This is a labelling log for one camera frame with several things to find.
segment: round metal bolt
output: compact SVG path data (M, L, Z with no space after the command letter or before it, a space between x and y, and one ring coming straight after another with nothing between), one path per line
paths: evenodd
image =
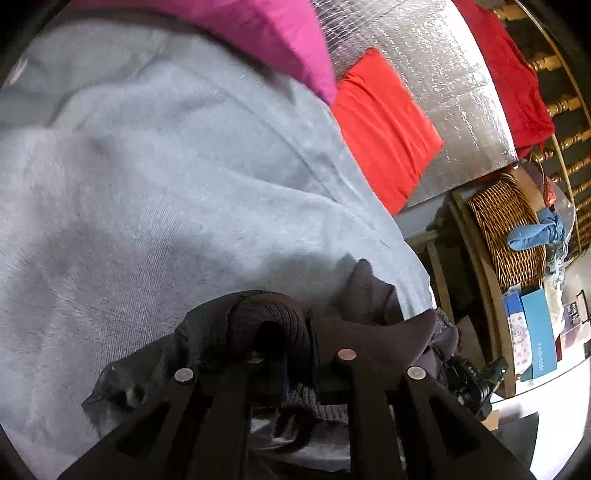
M251 365L260 364L263 360L264 358L262 357L262 355L259 352L255 351L250 352L246 357L246 361Z
M427 376L427 372L421 367L411 367L407 370L407 375L413 380L422 380Z
M174 379L178 383L189 383L193 379L193 370L190 368L180 368L175 372Z
M357 353L355 350L351 350L351 348L343 348L339 350L337 356L341 360L345 360L346 362L350 362L351 360L355 360L357 358Z

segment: magenta pillow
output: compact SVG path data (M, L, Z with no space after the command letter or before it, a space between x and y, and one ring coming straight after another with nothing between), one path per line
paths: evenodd
M335 74L310 0L73 0L73 7L149 8L209 30L332 105Z

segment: red cloth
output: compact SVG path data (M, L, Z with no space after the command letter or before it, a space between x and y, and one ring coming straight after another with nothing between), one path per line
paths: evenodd
M540 96L536 73L528 67L505 27L473 0L453 0L482 52L509 123L519 158L554 133Z
M398 213L443 147L437 130L376 48L339 82L332 112L372 190Z

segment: brown wicker basket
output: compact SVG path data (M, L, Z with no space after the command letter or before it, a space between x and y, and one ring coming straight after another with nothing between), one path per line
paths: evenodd
M501 174L494 185L467 201L491 253L501 291L521 283L523 293L537 290L544 279L545 247L511 250L507 235L515 227L539 223L512 175Z

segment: silver foil sheet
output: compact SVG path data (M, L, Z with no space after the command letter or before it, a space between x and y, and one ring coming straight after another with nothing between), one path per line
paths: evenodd
M445 142L407 206L517 160L488 68L450 0L313 3L337 78L378 47Z

